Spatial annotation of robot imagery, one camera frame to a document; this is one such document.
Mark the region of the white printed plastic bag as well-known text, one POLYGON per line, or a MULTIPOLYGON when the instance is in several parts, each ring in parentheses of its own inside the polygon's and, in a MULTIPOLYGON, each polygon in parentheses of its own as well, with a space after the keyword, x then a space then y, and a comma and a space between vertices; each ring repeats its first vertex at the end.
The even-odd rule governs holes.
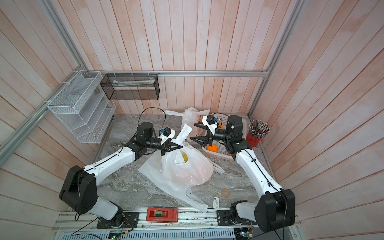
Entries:
POLYGON ((179 116, 182 117, 182 127, 184 125, 188 125, 189 127, 192 128, 192 131, 190 132, 189 136, 187 137, 187 141, 191 142, 191 137, 198 137, 200 134, 203 133, 203 129, 200 129, 196 127, 194 124, 201 122, 203 116, 207 116, 210 113, 210 109, 208 110, 203 110, 203 111, 198 111, 195 108, 188 108, 185 109, 183 113, 178 113, 175 111, 165 111, 167 115, 172 115, 172 116, 179 116))

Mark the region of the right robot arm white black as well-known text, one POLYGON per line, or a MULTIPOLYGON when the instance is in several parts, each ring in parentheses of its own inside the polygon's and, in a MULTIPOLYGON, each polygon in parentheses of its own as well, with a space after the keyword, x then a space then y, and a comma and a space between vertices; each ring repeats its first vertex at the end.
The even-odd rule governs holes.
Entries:
POLYGON ((296 197, 290 189, 283 189, 262 166, 251 145, 243 137, 242 118, 228 117, 226 128, 219 129, 219 120, 213 115, 204 116, 195 127, 207 131, 204 137, 191 140, 202 147, 214 141, 224 145, 228 154, 243 168, 259 196, 254 204, 238 201, 231 204, 231 221, 237 224, 255 222, 264 233, 283 229, 295 223, 296 197))

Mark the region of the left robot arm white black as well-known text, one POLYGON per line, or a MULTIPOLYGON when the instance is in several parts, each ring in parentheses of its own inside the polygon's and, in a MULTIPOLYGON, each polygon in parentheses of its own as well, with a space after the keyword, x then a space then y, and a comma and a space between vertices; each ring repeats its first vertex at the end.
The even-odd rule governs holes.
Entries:
POLYGON ((98 196, 97 186, 109 175, 125 165, 141 158, 148 150, 159 150, 161 156, 182 146, 172 141, 175 130, 160 130, 154 136, 154 125, 141 123, 134 136, 115 153, 85 167, 70 168, 59 194, 60 200, 71 207, 78 215, 92 214, 118 228, 124 221, 121 207, 98 196))

